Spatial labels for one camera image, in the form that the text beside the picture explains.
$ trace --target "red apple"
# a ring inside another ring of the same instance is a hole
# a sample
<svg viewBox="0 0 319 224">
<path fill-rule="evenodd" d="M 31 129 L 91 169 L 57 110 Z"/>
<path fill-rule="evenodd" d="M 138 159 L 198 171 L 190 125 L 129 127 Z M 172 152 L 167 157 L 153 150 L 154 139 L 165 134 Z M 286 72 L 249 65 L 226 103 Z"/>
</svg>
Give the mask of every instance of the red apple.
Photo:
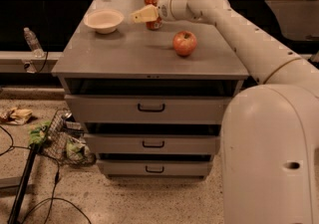
<svg viewBox="0 0 319 224">
<path fill-rule="evenodd" d="M 180 31 L 174 35 L 172 46 L 180 56 L 189 56 L 197 46 L 197 39 L 190 31 Z"/>
</svg>

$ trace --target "can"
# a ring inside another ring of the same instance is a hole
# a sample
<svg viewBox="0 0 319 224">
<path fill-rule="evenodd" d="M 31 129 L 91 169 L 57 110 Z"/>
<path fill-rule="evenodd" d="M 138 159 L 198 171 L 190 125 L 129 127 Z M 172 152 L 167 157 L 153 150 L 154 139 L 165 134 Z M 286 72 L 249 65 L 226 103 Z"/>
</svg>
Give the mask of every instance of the can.
<svg viewBox="0 0 319 224">
<path fill-rule="evenodd" d="M 154 5 L 157 6 L 158 5 L 158 1 L 159 0 L 144 0 L 146 5 Z M 157 30 L 161 27 L 162 22 L 161 22 L 161 17 L 159 16 L 155 21 L 149 21 L 146 22 L 147 28 L 150 30 Z"/>
</svg>

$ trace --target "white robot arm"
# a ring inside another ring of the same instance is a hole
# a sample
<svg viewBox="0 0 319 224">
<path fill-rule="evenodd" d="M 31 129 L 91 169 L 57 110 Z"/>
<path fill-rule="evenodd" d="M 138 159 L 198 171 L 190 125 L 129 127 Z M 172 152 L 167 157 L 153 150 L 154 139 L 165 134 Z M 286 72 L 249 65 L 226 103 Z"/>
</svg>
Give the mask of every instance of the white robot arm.
<svg viewBox="0 0 319 224">
<path fill-rule="evenodd" d="M 221 132 L 226 224 L 319 224 L 319 72 L 227 0 L 159 0 L 164 20 L 214 25 L 260 85 L 227 107 Z"/>
</svg>

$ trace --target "bowl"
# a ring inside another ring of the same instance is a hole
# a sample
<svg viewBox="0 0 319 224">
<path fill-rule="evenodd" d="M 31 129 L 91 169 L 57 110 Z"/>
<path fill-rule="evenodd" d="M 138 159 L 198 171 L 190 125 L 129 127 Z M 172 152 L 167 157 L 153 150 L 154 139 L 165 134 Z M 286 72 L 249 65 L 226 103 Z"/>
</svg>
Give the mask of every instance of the bowl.
<svg viewBox="0 0 319 224">
<path fill-rule="evenodd" d="M 123 22 L 124 15 L 115 9 L 100 9 L 84 17 L 84 24 L 100 34 L 110 34 Z"/>
</svg>

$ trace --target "water bottle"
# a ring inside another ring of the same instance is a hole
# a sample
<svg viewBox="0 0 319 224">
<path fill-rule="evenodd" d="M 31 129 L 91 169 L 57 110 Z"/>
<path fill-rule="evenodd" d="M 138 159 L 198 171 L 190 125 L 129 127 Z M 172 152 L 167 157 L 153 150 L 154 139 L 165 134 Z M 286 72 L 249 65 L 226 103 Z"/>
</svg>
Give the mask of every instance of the water bottle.
<svg viewBox="0 0 319 224">
<path fill-rule="evenodd" d="M 37 39 L 36 34 L 31 31 L 29 28 L 24 28 L 24 38 L 26 39 L 31 51 L 34 54 L 35 58 L 43 58 L 44 52 L 42 47 Z"/>
</svg>

